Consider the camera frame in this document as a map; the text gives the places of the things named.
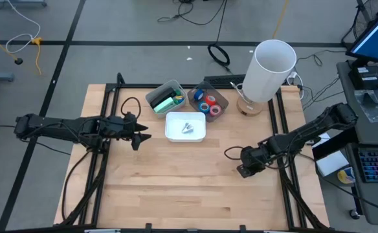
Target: concrete floor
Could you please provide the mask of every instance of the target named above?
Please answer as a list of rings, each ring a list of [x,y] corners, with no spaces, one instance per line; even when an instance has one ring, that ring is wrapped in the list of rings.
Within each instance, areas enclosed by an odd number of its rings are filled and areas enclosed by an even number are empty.
[[[21,6],[19,11],[41,25],[45,41],[65,41],[80,0],[52,0],[48,7]],[[210,19],[221,1],[197,0],[187,17],[202,22]],[[270,39],[284,0],[228,0],[222,26],[221,41],[263,41]],[[308,42],[295,47],[298,57],[314,52],[340,48],[315,47],[314,43],[338,43],[350,27],[356,2],[347,0],[291,0],[277,39],[286,42]],[[224,75],[225,70],[209,57],[206,46],[150,46],[151,41],[214,41],[219,17],[206,26],[189,24],[181,19],[158,23],[162,16],[176,14],[177,5],[169,0],[86,0],[74,41],[149,41],[145,46],[69,47],[52,96],[47,116],[79,117],[87,86],[90,83],[114,82],[121,72],[127,83],[162,83],[176,79],[181,83],[199,83],[204,76]],[[36,26],[20,18],[9,7],[0,9],[0,40],[20,33],[36,32]],[[15,117],[38,114],[49,88],[60,45],[43,45],[38,76],[34,65],[37,48],[30,45],[17,55],[24,63],[17,66],[0,49],[0,72],[13,72],[14,82],[0,82],[0,124],[14,124]],[[254,47],[228,46],[233,73],[244,74]],[[324,65],[312,59],[300,61],[296,68],[304,85],[318,91],[336,77],[335,64],[348,59],[344,53],[320,55]],[[342,91],[340,82],[325,96]],[[325,107],[345,102],[343,94],[313,104],[305,111],[306,120],[319,115]],[[49,146],[70,152],[72,144],[40,139]],[[16,177],[27,145],[15,139],[11,129],[0,128],[0,217]],[[18,195],[7,230],[48,227],[54,221],[60,198],[68,156],[36,146],[25,180]],[[365,219],[354,221],[347,211],[354,208],[352,197],[322,183],[322,191],[332,227],[354,232],[378,232],[378,226]]]

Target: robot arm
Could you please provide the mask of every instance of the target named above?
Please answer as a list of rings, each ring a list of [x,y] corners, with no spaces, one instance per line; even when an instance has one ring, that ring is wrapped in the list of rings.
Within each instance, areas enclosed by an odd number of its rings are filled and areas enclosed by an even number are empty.
[[[242,177],[250,177],[261,172],[280,157],[295,155],[301,151],[304,144],[329,129],[345,130],[353,127],[357,115],[347,104],[336,104],[326,108],[312,122],[284,134],[269,137],[258,143],[257,148],[247,146],[241,150],[242,165],[237,170]]]
[[[44,136],[79,142],[87,149],[100,150],[104,139],[123,139],[131,140],[132,148],[138,150],[140,143],[151,137],[140,133],[147,127],[138,124],[136,116],[131,113],[124,118],[91,116],[74,120],[28,114],[17,117],[16,122],[14,133],[19,139]]]

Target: wooden table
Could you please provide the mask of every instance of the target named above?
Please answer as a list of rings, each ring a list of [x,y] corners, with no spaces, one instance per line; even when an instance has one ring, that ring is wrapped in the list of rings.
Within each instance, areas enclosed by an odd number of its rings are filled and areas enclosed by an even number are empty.
[[[105,85],[89,85],[82,117],[100,114]],[[151,89],[121,89],[120,106],[130,96],[142,104],[139,124],[149,127],[145,133],[152,138],[133,151],[130,142],[111,143],[98,227],[144,228],[201,228],[249,230],[287,230],[279,173],[266,169],[249,178],[236,171],[240,161],[223,155],[231,146],[257,146],[257,142],[272,135],[268,105],[258,115],[247,117],[236,108],[235,90],[219,90],[229,101],[225,113],[215,122],[207,123],[206,138],[201,143],[173,143],[164,136],[165,120],[151,111],[144,96]],[[289,130],[305,124],[302,105],[296,87],[282,87],[283,101]],[[281,130],[278,106],[274,101],[278,129]],[[129,101],[126,111],[137,113],[137,104]],[[187,104],[181,111],[194,111]],[[74,145],[67,171],[84,155],[85,148]],[[303,153],[312,156],[311,148]],[[229,155],[239,157],[239,150]],[[73,172],[68,188],[66,214],[77,205],[84,193],[91,155]],[[328,225],[328,218],[314,162],[297,157],[296,168],[303,199]],[[296,226],[298,218],[295,202]],[[89,202],[88,220],[94,198]],[[60,223],[61,200],[55,223]]]

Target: wooden base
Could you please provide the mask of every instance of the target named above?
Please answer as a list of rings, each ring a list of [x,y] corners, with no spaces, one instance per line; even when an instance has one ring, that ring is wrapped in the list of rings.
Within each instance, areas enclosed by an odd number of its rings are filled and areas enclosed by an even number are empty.
[[[248,104],[244,101],[244,99],[242,99],[242,97],[239,97],[238,101],[236,102],[236,107],[242,115],[253,117],[261,113],[264,103]]]

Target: gray container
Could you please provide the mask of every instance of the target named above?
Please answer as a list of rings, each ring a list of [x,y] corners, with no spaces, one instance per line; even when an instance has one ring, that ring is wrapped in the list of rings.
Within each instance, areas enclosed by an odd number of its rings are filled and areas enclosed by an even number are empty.
[[[169,80],[166,83],[164,83],[163,85],[161,85],[160,87],[158,87],[158,88],[154,89],[153,91],[149,92],[146,95],[146,101],[150,105],[150,102],[152,100],[154,100],[157,96],[159,96],[162,92],[164,92],[169,87],[171,87],[173,90],[180,90],[180,92],[182,93],[182,96],[183,96],[183,101],[180,104],[178,104],[175,107],[167,110],[164,113],[159,113],[158,114],[153,109],[151,109],[153,111],[153,113],[155,113],[158,118],[164,118],[168,112],[170,112],[170,111],[176,111],[176,110],[180,109],[181,107],[183,107],[185,105],[186,99],[188,98],[188,95],[186,94],[186,91],[184,91],[184,89],[182,88],[182,86],[176,80]]]

